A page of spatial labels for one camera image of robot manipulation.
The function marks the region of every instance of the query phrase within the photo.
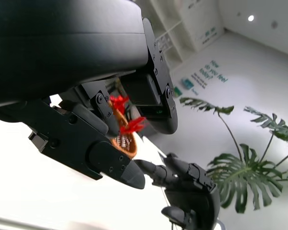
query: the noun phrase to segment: red artificial flower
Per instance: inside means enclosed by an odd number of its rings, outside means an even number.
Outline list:
[[[110,101],[112,102],[113,108],[120,111],[121,114],[125,114],[125,103],[129,101],[128,97],[110,96]]]
[[[120,127],[120,133],[121,134],[130,134],[130,133],[133,133],[133,132],[139,132],[141,131],[144,127],[145,127],[145,124],[142,124],[143,121],[145,121],[145,117],[139,117],[135,120],[131,120],[127,127]]]

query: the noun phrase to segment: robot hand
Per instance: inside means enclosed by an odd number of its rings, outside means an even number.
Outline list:
[[[171,204],[161,212],[186,230],[213,230],[220,210],[220,198],[215,183],[206,171],[195,163],[186,163],[170,153],[163,165],[135,160],[153,185],[165,187]]]

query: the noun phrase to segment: woven basket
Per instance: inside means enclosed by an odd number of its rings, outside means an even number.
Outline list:
[[[125,116],[121,114],[119,110],[113,108],[112,103],[109,103],[109,105],[113,110],[113,114],[115,115],[119,123],[119,126],[120,127],[127,126],[128,121],[126,120]],[[110,141],[116,149],[125,153],[130,159],[133,159],[135,157],[137,152],[137,146],[134,135],[132,133],[123,135],[120,134],[118,137],[113,138]]]

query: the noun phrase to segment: black plastic housing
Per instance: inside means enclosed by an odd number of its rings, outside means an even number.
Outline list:
[[[144,66],[141,9],[127,0],[0,0],[0,106]]]

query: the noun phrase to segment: plant stem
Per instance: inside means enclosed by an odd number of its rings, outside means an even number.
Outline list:
[[[263,156],[261,157],[261,159],[260,159],[259,162],[262,162],[262,161],[263,161],[264,156],[266,155],[266,153],[267,153],[267,151],[268,151],[268,148],[270,147],[270,144],[271,144],[271,141],[272,141],[273,137],[274,137],[274,134],[272,134],[272,136],[271,136],[271,138],[270,138],[270,141],[269,141],[269,143],[268,143],[268,145],[267,145],[267,148],[265,149],[264,154],[263,154]]]
[[[232,134],[230,128],[228,127],[228,125],[226,124],[226,122],[224,121],[224,119],[221,117],[221,115],[220,115],[219,113],[218,113],[217,115],[218,115],[218,116],[220,117],[220,119],[223,121],[223,123],[225,124],[227,130],[229,131],[229,133],[230,133],[232,139],[234,140],[235,145],[236,145],[236,148],[237,148],[238,153],[239,153],[240,161],[242,161],[242,155],[241,155],[241,152],[240,152],[239,146],[238,146],[238,144],[237,144],[237,142],[236,142],[236,139],[234,138],[234,135]]]
[[[276,166],[274,166],[274,168],[276,168],[277,166],[279,166],[281,163],[283,163],[286,159],[288,158],[288,155],[282,159],[279,163],[276,164]]]
[[[284,175],[285,173],[287,173],[287,171],[285,171],[285,172],[282,172],[282,175]],[[275,178],[275,177],[277,177],[276,175],[274,175],[274,176],[271,176],[271,178]]]

